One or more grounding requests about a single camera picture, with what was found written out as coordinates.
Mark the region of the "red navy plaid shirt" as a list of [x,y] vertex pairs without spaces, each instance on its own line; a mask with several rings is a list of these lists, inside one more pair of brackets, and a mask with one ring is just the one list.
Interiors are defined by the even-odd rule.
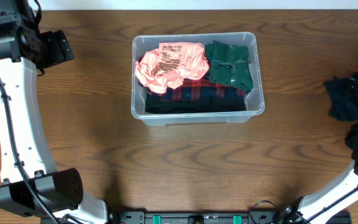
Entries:
[[154,93],[149,88],[147,87],[145,88],[147,89],[148,95],[163,95],[163,94],[179,95],[181,93],[183,97],[185,97],[185,94],[191,96],[192,100],[198,100],[202,96],[220,96],[220,97],[244,96],[245,94],[250,92],[250,91],[237,89],[230,85],[221,85],[218,83],[213,83],[209,79],[208,71],[202,79],[200,80],[186,79],[182,84],[182,86],[179,86],[176,89],[168,88],[167,91],[163,94]]

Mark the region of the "dark green garment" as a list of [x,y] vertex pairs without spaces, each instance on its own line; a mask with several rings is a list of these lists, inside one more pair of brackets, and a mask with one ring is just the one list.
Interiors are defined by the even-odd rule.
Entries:
[[249,69],[249,50],[246,46],[228,45],[214,40],[205,46],[205,56],[209,60],[211,82],[244,91],[254,88]]

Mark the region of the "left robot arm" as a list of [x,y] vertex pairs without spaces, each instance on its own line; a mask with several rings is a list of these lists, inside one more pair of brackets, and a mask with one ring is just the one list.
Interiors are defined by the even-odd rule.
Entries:
[[41,32],[41,10],[0,0],[0,209],[42,223],[111,223],[79,172],[58,170],[37,100],[37,77],[74,55],[63,31]]

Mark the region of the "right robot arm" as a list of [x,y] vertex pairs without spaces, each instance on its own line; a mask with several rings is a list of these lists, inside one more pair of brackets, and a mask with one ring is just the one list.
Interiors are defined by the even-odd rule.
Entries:
[[282,211],[276,223],[326,223],[341,210],[358,201],[358,145],[347,169],[319,191],[301,197]]

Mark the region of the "pink printed t-shirt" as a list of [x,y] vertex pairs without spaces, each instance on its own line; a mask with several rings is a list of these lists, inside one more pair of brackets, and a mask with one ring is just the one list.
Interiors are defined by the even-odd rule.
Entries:
[[154,93],[182,86],[186,79],[200,80],[209,70],[205,47],[201,43],[167,42],[145,53],[135,63],[139,82]]

